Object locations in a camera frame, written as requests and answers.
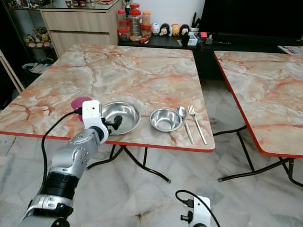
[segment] tile floor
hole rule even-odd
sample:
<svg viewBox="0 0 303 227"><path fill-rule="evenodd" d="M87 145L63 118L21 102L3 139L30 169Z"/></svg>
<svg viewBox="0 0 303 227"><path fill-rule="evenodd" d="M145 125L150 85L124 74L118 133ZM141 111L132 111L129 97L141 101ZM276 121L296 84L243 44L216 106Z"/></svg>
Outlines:
<svg viewBox="0 0 303 227"><path fill-rule="evenodd" d="M203 93L213 132L244 125L224 81L203 81ZM242 135L255 167L277 161L256 150L248 131ZM86 171L76 190L71 226L186 227L179 218L187 208L174 197L178 189L209 197L222 227L303 226L303 189L288 181L281 166L219 183L217 178L249 171L249 166L235 133L215 137L215 142L211 154L149 149L147 165L168 176L171 184L141 170L126 154ZM43 173L40 143L40 139L0 135L0 227L18 226L39 189ZM47 140L48 156L65 143ZM102 145L91 162L107 158L110 148ZM142 160L143 148L130 149ZM294 176L301 182L302 172L303 162L296 160Z"/></svg>

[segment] black cable wire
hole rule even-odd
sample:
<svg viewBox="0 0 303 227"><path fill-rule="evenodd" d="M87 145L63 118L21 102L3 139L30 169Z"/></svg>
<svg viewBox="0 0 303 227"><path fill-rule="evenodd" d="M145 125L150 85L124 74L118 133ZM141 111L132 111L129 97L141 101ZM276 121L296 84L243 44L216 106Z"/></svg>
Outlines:
<svg viewBox="0 0 303 227"><path fill-rule="evenodd" d="M45 151L45 145L44 145L44 142L45 142L45 139L47 137L47 135L51 132L51 130L54 129L54 127L57 126L57 124L59 124L64 118L66 118L67 116L69 115L72 115L72 114L76 114L78 113L78 110L75 110L75 111L72 111L72 112L69 112L67 113L66 115L64 115L62 118L60 118L45 134L44 136L42 137L42 141L41 141L41 149L42 149L42 154L43 154L43 162L44 162L44 171L43 171L43 181L42 181L42 185L45 183L46 181L46 177L47 177L47 156L46 156L46 151Z"/></svg>
<svg viewBox="0 0 303 227"><path fill-rule="evenodd" d="M206 207L206 209L208 210L208 212L212 215L212 217L213 217L213 219L214 219L216 225L217 225L218 227L221 227L220 224L219 224L219 222L218 222L218 220L217 220L217 218L216 218L216 216L215 216L214 213L212 212L212 210L211 210L211 209L207 206L207 204L206 204L202 199L200 199L196 194L194 194L194 193L192 193L192 192L190 192L190 191L187 191L187 190L178 190L178 191L176 191L176 193L175 193L175 196L176 196L177 200L179 200L180 202L186 204L186 200L182 200L182 199L180 199L180 197L178 196L178 194L181 193L181 192L185 192L185 193L187 193L187 194L190 194L190 195L196 197L196 198L197 198L197 199Z"/></svg>

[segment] stainless steel bowl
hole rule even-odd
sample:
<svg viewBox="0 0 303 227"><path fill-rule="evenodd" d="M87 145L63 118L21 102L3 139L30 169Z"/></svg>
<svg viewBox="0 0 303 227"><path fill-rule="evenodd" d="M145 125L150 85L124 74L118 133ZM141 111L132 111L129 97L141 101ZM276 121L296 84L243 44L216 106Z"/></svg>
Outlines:
<svg viewBox="0 0 303 227"><path fill-rule="evenodd" d="M181 126L182 118L173 109L161 108L151 113L150 123L161 132L169 132L177 130Z"/></svg>
<svg viewBox="0 0 303 227"><path fill-rule="evenodd" d="M116 116L122 116L122 123L120 127L115 130L112 126L111 135L122 135L134 130L140 120L141 114L137 107L127 102L112 102L102 106L102 117L105 117L106 121L114 121Z"/></svg>

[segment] fork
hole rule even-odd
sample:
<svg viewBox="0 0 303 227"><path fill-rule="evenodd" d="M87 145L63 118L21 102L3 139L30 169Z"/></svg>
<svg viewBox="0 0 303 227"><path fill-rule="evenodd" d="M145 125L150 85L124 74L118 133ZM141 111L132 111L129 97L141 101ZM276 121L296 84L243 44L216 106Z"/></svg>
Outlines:
<svg viewBox="0 0 303 227"><path fill-rule="evenodd" d="M193 106L193 105L189 105L189 106L188 106L188 112L189 112L189 115L191 115L191 116L194 118L194 120L195 120L196 126L197 126L197 128L198 128L198 130L199 130L199 133L200 133L200 136L201 136L201 138L202 138L202 140L203 140L203 143L204 143L205 145L207 145L206 139L205 139L205 137L204 137L204 135L203 135L203 133L202 133L202 130L201 130L200 125L199 125L199 123L198 123L198 120L197 120L197 118L196 118L196 113L195 113L195 109L194 109L194 106Z"/></svg>

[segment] red table edge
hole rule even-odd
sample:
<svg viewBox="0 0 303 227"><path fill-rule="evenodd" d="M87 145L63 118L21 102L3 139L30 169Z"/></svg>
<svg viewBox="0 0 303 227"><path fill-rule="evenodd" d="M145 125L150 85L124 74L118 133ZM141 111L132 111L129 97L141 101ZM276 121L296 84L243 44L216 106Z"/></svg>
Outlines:
<svg viewBox="0 0 303 227"><path fill-rule="evenodd" d="M28 133L18 133L18 132L9 132L9 131L0 131L0 134L3 135L11 135L11 136L24 136L24 137L32 137L32 138L42 138L43 135L38 134L28 134ZM47 139L54 140L70 140L70 137L60 137L60 136L47 136ZM106 141L106 144L116 144L116 145L125 145L125 146L134 146L134 147L148 147L148 148L162 148L168 150L181 150L181 151L193 151L193 152L201 152L201 153L211 153L214 151L213 149L197 149L197 148L182 148L182 147L170 147L170 146L160 146L153 144L142 144L142 143L129 143L129 142L120 142L120 141Z"/></svg>
<svg viewBox="0 0 303 227"><path fill-rule="evenodd" d="M245 116L245 113L244 113L244 111L243 111L242 108L241 108L241 105L240 105L240 103L239 103L239 101L238 101L238 99L237 99L237 97L236 97L236 95L235 95L235 93L234 93L234 91L233 91L233 89L232 89L232 87L231 87L231 85L230 85L230 83L229 83L229 81L228 81L228 79L227 79L225 73L224 73L224 70L223 70L223 68L222 68L222 66L221 66L221 64L220 64L220 62L219 62L219 59L217 58L215 52L214 52L214 58L216 59L218 65L219 65L219 67L220 67L220 70L221 70L221 72L222 72L222 74L223 74L223 76L224 76L224 78L225 78L225 81L226 81L226 83L228 84L228 87L229 87L230 90L231 90L233 99L236 101L236 104L237 104L237 106L238 106L238 109L240 110L240 113L241 113L241 115L242 115L242 117L243 117L243 119L244 119L244 121L245 121L245 123L246 123L246 125L247 125L248 130L250 131L250 135L252 136L252 138L253 138L253 140L254 140L254 142L255 142L255 145L256 145L257 149L259 150L259 152L260 152L261 154L263 154L263 155L268 155L268 156L303 158L303 155L289 155L289 154L269 153L269 152L266 152L265 150L262 149L262 147L260 146L260 144L259 144L259 142L258 142L258 140L257 140L257 138L256 138L256 136L255 136L255 134L253 133L252 127L251 127L251 125L249 124L249 121L247 120L247 118L246 118L246 116Z"/></svg>

